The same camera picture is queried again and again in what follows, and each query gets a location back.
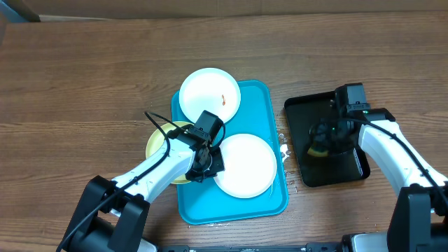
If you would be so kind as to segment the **green and yellow sponge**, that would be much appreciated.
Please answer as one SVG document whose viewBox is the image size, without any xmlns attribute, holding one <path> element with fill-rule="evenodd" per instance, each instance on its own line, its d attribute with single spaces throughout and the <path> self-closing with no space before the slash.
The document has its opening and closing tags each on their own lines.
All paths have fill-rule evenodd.
<svg viewBox="0 0 448 252">
<path fill-rule="evenodd" d="M 322 158 L 328 156 L 329 150 L 324 146 L 310 146 L 307 154 L 313 157 Z"/>
</svg>

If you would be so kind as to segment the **white pink plate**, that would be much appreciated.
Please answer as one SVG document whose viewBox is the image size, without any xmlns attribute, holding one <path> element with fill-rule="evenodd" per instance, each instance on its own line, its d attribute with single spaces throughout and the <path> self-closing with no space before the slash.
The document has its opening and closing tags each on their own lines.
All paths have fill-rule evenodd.
<svg viewBox="0 0 448 252">
<path fill-rule="evenodd" d="M 264 193 L 274 182 L 277 159 L 272 148 L 258 136 L 235 134 L 220 145 L 224 170 L 214 181 L 226 194 L 248 199 Z"/>
</svg>

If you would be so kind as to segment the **yellow-green plate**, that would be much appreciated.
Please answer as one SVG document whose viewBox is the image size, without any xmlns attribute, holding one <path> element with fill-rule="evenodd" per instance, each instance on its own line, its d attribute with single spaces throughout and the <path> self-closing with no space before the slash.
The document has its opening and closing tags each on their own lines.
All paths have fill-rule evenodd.
<svg viewBox="0 0 448 252">
<path fill-rule="evenodd" d="M 164 130 L 165 133 L 168 133 L 171 130 L 175 129 L 175 126 L 173 126 L 170 123 L 166 123 L 161 128 Z M 155 130 L 154 133 L 151 134 L 150 138 L 148 139 L 148 142 L 146 144 L 146 158 L 149 158 L 152 154 L 158 151 L 158 149 L 163 145 L 165 138 L 163 137 L 163 134 L 160 130 Z M 181 185 L 189 183 L 190 181 L 186 179 L 186 176 L 184 174 L 177 177 L 172 184 Z"/>
</svg>

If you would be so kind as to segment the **light blue plate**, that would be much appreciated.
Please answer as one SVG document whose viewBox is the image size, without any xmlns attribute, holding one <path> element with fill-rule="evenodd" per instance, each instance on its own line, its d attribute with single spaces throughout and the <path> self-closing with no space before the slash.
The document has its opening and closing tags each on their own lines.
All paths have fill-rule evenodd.
<svg viewBox="0 0 448 252">
<path fill-rule="evenodd" d="M 194 71 L 184 80 L 179 91 L 181 110 L 193 123 L 203 111 L 226 123 L 235 116 L 240 103 L 241 91 L 237 81 L 228 72 L 217 68 Z"/>
</svg>

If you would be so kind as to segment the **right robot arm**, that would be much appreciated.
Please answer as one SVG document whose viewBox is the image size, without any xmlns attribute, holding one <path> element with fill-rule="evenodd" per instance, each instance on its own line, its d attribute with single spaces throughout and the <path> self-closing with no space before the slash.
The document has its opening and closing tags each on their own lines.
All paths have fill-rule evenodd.
<svg viewBox="0 0 448 252">
<path fill-rule="evenodd" d="M 406 140 L 385 108 L 342 113 L 309 129 L 308 155 L 329 158 L 349 148 L 367 153 L 398 196 L 386 232 L 346 236 L 340 251 L 446 251 L 447 177 L 432 168 Z"/>
</svg>

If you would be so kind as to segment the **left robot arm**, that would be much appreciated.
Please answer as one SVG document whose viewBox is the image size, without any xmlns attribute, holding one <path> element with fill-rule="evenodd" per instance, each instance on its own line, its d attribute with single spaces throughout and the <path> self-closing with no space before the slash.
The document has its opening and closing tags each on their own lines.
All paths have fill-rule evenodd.
<svg viewBox="0 0 448 252">
<path fill-rule="evenodd" d="M 175 179 L 202 182 L 224 170 L 218 145 L 191 134 L 168 136 L 131 171 L 85 187 L 58 251 L 156 251 L 143 237 L 151 203 Z"/>
</svg>

